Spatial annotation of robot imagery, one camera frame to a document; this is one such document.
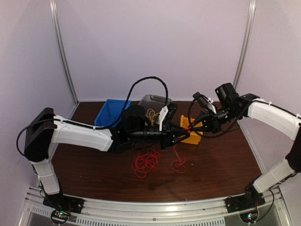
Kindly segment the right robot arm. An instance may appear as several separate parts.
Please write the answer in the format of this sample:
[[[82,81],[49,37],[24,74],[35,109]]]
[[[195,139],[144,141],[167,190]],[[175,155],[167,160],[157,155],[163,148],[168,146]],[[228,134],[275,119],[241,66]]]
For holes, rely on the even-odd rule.
[[[254,94],[239,95],[230,83],[215,90],[221,107],[205,95],[193,100],[202,108],[200,153],[192,159],[193,197],[207,199],[245,192],[250,208],[259,195],[280,184],[289,205],[301,202],[301,118]]]

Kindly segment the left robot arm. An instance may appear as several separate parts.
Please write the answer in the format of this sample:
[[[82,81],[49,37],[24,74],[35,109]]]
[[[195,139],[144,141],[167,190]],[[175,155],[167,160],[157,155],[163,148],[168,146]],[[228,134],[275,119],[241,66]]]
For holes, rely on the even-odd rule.
[[[97,127],[67,120],[45,108],[25,127],[24,156],[35,169],[42,184],[45,199],[57,209],[69,204],[62,192],[48,149],[53,144],[70,144],[97,149],[102,152],[121,153],[134,142],[159,142],[161,149],[172,147],[190,136],[184,128],[171,122],[173,110],[162,107],[158,124],[151,123],[141,105],[132,105],[122,110],[121,115],[110,126]]]

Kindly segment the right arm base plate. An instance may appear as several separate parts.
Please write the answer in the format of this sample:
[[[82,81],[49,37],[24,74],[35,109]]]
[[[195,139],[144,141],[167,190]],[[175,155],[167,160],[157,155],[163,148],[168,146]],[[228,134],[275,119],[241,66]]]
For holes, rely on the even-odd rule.
[[[228,213],[233,213],[237,211],[243,211],[247,209],[255,208],[258,205],[264,205],[265,199],[262,195],[257,197],[251,197],[246,194],[239,196],[229,196],[225,200],[225,205]]]

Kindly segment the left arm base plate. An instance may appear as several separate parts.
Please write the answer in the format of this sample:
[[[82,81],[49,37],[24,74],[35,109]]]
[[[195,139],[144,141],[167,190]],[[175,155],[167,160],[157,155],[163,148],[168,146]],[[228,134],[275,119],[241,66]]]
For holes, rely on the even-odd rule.
[[[51,195],[46,196],[43,200],[45,206],[52,207],[56,210],[63,210],[67,213],[78,213],[82,211],[84,200],[81,198],[75,198],[71,196],[58,196]]]

